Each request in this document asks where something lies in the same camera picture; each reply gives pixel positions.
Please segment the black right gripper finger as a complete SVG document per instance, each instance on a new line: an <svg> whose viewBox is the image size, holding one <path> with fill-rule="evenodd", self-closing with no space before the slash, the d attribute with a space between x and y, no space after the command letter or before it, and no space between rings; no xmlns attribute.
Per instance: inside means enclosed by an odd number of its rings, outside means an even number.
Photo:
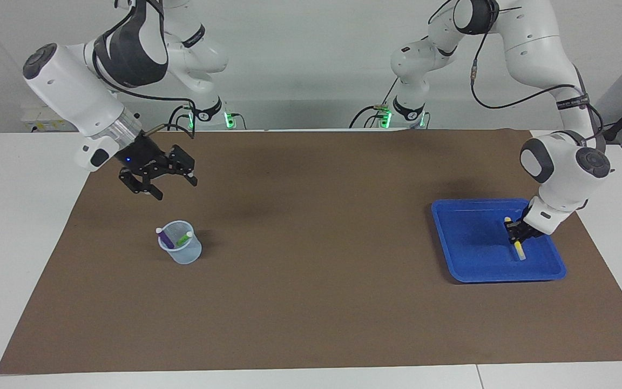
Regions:
<svg viewBox="0 0 622 389"><path fill-rule="evenodd" d="M173 145L168 153L168 162L170 163L170 174L180 175L193 186L198 185L198 179L195 177L195 160L179 145Z"/></svg>
<svg viewBox="0 0 622 389"><path fill-rule="evenodd" d="M163 192L159 190L154 184L152 184L152 179L157 177L155 172L151 171L143 171L138 174L141 180L136 178L136 175L131 172L127 167L121 168L119 170L119 180L123 182L126 187L133 193L146 193L158 201L163 199Z"/></svg>

